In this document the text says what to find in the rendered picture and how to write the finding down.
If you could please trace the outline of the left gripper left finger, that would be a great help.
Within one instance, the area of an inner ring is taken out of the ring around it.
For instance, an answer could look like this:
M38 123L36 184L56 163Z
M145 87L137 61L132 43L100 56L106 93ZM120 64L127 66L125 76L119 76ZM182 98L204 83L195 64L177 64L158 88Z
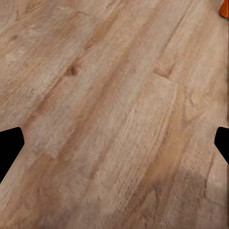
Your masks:
M20 127L0 132L0 183L24 146Z

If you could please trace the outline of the can of soda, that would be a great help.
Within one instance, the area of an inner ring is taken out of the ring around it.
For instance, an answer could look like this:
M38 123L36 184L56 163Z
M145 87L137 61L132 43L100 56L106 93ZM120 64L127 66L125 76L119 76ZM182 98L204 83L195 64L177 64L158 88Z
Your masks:
M219 14L221 17L225 19L229 19L229 0L224 0L220 10Z

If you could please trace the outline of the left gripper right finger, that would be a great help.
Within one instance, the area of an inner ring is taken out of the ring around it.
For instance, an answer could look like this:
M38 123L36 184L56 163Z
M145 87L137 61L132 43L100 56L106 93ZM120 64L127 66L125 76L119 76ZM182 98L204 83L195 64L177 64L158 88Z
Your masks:
M220 126L216 132L214 143L229 164L229 129Z

